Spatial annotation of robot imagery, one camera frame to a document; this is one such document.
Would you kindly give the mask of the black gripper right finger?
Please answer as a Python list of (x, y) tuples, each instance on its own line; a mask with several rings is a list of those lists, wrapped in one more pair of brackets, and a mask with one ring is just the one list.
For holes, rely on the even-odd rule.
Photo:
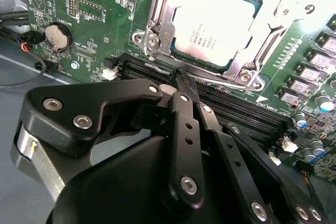
[(305, 195), (236, 124), (221, 126), (200, 102), (195, 80), (183, 75), (183, 89), (196, 103), (201, 127), (215, 144), (241, 210), (241, 223), (327, 223), (322, 208)]

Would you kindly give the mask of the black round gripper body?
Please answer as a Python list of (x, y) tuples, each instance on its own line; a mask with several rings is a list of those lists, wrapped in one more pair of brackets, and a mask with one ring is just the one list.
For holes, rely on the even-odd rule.
[(202, 207), (176, 213), (164, 190), (171, 146), (147, 138), (81, 172), (62, 190), (49, 223), (244, 223), (223, 165), (202, 155), (205, 196)]

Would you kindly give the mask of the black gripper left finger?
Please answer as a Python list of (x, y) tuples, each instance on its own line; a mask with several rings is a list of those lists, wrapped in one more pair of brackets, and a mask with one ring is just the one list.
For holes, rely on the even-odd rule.
[(132, 79), (34, 88), (20, 113), (20, 151), (57, 199), (72, 178), (90, 167), (94, 145), (150, 130), (171, 143), (169, 195), (200, 204), (200, 125), (195, 102), (183, 89), (184, 74), (175, 70), (161, 85)]

